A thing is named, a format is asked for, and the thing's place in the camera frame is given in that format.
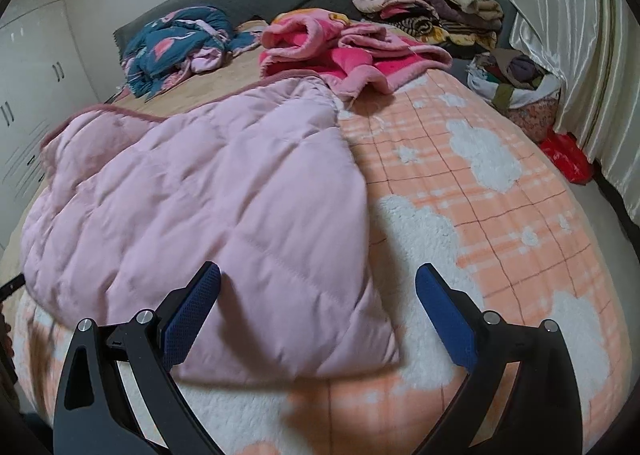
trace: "white curtain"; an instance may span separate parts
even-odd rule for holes
[[[625,0],[511,0],[511,45],[562,81],[570,131],[640,224],[640,26]]]

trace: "white wardrobe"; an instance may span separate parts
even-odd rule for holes
[[[42,138],[96,102],[66,20],[64,0],[12,0],[0,18],[2,248],[44,179]]]

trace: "blue textured pad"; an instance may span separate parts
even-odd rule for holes
[[[415,291],[451,361],[472,372],[478,362],[474,332],[426,265],[415,274]]]
[[[162,346],[162,364],[166,370],[187,358],[191,345],[219,294],[220,269],[213,263],[166,326]]]

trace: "hot pink blanket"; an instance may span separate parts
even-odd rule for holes
[[[453,63],[440,47],[316,8],[278,16],[262,33],[262,45],[261,77],[314,70],[342,101],[357,98],[368,84],[391,94],[428,69],[449,69]]]
[[[22,230],[22,266],[60,323],[128,321],[212,260],[220,298],[177,377],[331,377],[398,361],[367,268],[365,182],[318,77],[288,72],[169,118],[94,106],[41,155],[49,186]]]

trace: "orange plaid blanket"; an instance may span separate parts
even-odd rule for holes
[[[584,444],[593,445],[627,397],[630,348],[597,243],[559,172],[517,127],[439,70],[391,96],[364,92],[338,120],[369,187],[370,266],[399,329],[402,364],[285,388],[180,385],[211,436],[229,454],[411,453],[465,375],[415,306],[412,277],[431,261],[483,310],[511,323],[538,326],[552,317],[560,324]],[[18,375],[51,418],[71,332],[26,294],[16,324]],[[143,431],[162,443],[130,371],[122,372]],[[510,365],[476,441],[497,425],[515,372]]]

